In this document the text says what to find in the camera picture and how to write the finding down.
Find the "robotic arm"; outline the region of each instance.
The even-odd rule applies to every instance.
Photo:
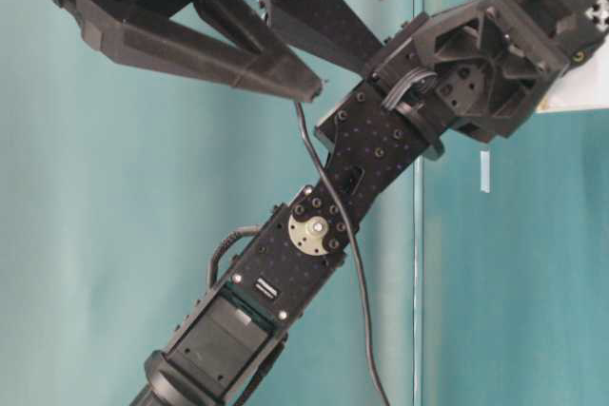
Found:
[[[124,64],[309,101],[321,84],[288,43],[363,77],[317,125],[322,179],[223,243],[216,261],[253,236],[219,280],[212,269],[203,299],[146,362],[132,406],[224,405],[251,378],[244,404],[376,197],[419,156],[441,157],[450,128],[482,142],[510,136],[609,31],[609,0],[469,0],[419,15],[385,45],[343,0],[265,0],[269,28],[242,0],[55,2]],[[171,23],[189,2],[236,48]]]

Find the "black cable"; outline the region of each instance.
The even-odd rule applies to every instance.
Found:
[[[315,147],[311,143],[311,139],[308,135],[308,130],[306,129],[306,118],[303,112],[303,106],[300,102],[297,101],[294,101],[294,106],[296,107],[296,115],[298,117],[298,124],[301,131],[301,137],[303,138],[304,146],[306,147],[306,150],[311,156],[313,164],[315,165],[315,168],[317,169],[317,172],[319,173],[322,182],[330,193],[332,199],[334,200],[334,203],[338,206],[339,211],[341,212],[341,216],[343,217],[344,224],[346,225],[346,233],[349,237],[349,242],[351,243],[353,260],[355,262],[355,269],[357,270],[358,281],[360,284],[360,297],[362,300],[363,323],[365,330],[365,354],[368,360],[368,369],[370,371],[370,376],[372,377],[372,382],[374,383],[374,386],[383,398],[384,405],[390,406],[389,399],[387,398],[387,394],[384,391],[383,383],[381,382],[381,377],[379,376],[379,372],[377,371],[377,365],[374,359],[372,319],[370,317],[370,299],[368,297],[368,286],[365,280],[365,272],[363,270],[360,247],[358,245],[357,239],[355,238],[355,230],[353,230],[353,223],[349,218],[349,214],[346,212],[341,197],[339,196],[332,182],[327,177],[327,174],[324,170],[324,166],[322,165],[322,161],[320,160],[320,157],[318,156]]]
[[[218,280],[218,268],[220,265],[220,260],[226,254],[226,252],[228,252],[232,245],[241,238],[256,236],[259,231],[260,225],[241,227],[234,230],[220,243],[209,260],[209,267],[207,268],[207,289],[213,287]]]

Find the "hex screw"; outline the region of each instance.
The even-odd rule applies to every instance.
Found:
[[[585,58],[586,58],[586,53],[583,51],[579,51],[574,54],[573,62],[580,64],[585,60]]]
[[[448,97],[453,91],[453,87],[452,85],[446,85],[443,86],[442,89],[440,89],[440,94],[443,95],[444,97]]]

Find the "servo horn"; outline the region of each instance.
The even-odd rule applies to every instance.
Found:
[[[305,222],[289,218],[289,238],[301,252],[309,256],[325,256],[324,237],[329,231],[326,219],[316,216]]]

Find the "teal background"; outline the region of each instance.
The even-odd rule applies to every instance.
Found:
[[[437,11],[463,0],[425,0]],[[609,404],[609,112],[536,115],[425,166],[423,403]]]
[[[416,8],[348,1],[382,38]],[[117,67],[50,0],[0,3],[0,404],[127,405],[216,244],[316,175],[290,102]],[[204,29],[191,11],[180,20]],[[313,125],[357,78],[306,60],[329,80],[306,110]],[[396,405],[412,397],[412,223],[406,173],[361,235]],[[377,402],[349,261],[251,404]]]

